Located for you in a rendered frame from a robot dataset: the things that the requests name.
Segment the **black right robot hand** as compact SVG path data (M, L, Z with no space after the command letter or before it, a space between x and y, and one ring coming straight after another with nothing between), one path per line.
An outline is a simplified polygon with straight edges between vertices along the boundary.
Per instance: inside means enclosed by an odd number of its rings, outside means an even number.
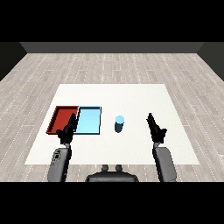
M150 128L150 134L152 141L154 143L160 143L162 144L165 139L165 134L167 132L167 129L161 129L157 124L156 121L152 115L152 113L149 113L148 117L146 118L146 121Z

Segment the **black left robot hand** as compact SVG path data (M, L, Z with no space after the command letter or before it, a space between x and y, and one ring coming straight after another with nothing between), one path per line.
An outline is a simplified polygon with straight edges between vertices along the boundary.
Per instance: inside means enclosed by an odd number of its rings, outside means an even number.
M63 129L57 129L56 134L60 139L61 144L70 144L73 141L74 132L77 129L77 118L76 114L72 113L68 124Z

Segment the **red shallow open box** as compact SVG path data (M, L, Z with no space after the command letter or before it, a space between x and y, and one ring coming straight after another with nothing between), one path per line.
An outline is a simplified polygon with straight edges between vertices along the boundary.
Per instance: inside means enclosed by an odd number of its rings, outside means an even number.
M78 106L57 106L46 130L46 134L55 135L56 130L63 130L71 114L77 114Z

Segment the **light blue shallow open box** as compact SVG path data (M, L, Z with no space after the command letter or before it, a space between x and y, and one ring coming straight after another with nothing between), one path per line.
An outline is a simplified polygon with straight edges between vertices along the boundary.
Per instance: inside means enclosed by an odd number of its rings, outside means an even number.
M81 106L77 114L75 135L99 135L102 108L99 106Z

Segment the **small blue can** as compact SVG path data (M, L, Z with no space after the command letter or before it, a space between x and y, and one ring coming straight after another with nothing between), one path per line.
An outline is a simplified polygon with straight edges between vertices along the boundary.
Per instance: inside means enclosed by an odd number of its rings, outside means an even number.
M115 132L120 133L123 130L124 125L124 117L122 115L118 115L115 118Z

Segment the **dark grey robot body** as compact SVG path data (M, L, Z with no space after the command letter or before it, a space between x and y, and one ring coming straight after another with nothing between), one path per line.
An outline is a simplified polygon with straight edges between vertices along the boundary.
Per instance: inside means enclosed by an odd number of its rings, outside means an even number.
M86 182L138 182L138 178L124 172L120 164L115 166L115 171L109 171L109 166L104 164L100 172L88 175Z

